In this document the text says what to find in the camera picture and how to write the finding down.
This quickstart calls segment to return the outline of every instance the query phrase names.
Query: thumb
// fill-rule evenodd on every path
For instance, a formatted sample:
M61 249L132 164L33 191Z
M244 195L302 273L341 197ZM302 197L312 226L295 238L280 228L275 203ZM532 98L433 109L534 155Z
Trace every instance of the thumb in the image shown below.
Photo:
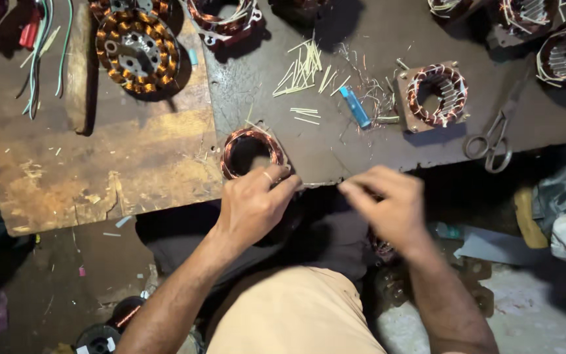
M366 220L372 219L373 210L377 202L355 183L344 181L338 185L340 193L347 199L349 204L357 209Z

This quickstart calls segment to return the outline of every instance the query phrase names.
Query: ring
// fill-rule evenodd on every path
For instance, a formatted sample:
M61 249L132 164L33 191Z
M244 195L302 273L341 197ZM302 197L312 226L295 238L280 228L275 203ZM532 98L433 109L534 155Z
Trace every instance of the ring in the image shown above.
M268 180L270 180L270 184L273 185L273 184L274 184L274 180L272 180L272 177L270 177L270 175L269 175L267 172L265 172L265 171L263 172L263 174L264 174L266 177L268 177Z

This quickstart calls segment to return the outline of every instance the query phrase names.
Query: hand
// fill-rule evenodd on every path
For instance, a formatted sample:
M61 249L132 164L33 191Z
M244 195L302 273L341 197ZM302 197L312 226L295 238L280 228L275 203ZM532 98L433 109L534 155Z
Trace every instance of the hand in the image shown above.
M384 199L377 202L362 187ZM423 182L418 178L375 166L342 182L338 189L370 222L377 237L392 244L404 256L421 241L429 240L423 215Z
M226 182L222 191L222 208L213 234L230 242L237 254L244 252L270 232L283 217L287 204L302 181L279 165L259 167L245 176Z

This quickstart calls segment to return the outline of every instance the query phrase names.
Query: wooden board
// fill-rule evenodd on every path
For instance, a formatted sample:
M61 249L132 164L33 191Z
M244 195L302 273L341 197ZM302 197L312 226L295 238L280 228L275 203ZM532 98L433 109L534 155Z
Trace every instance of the wooden board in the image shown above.
M68 129L64 99L54 96L64 3L55 14L54 28L63 28L43 55L34 121L21 115L29 90L14 99L28 72L19 68L28 52L10 60L0 54L0 209L8 232L20 236L219 198L208 77L192 24L182 23L178 40L196 51L200 64L182 58L181 70L191 68L182 91L169 101L137 101L100 69L96 122L85 137Z

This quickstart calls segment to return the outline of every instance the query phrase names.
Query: scissors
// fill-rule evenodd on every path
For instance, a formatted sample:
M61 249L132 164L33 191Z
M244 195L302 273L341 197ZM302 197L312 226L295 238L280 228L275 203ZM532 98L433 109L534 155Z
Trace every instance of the scissors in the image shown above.
M519 97L521 96L521 93L523 92L523 89L528 82L528 78L533 74L533 70L530 70L530 66L534 66L532 59L532 55L527 58L527 68L523 70L523 76L513 85L506 103L499 110L499 113L497 114L497 117L495 118L488 132L486 132L486 134L474 135L468 138L464 144L464 154L469 159L477 160L486 156L486 163L484 164L484 168L489 173L499 173L505 170L510 163L510 159L513 157L513 149L511 148L510 143L505 136L506 128L510 119L515 116ZM483 144L483 148L480 148L478 151L473 152L471 147L475 142ZM495 155L497 155L497 151L502 150L502 147L503 149L505 149L506 154L504 155L504 159L501 164L495 167Z

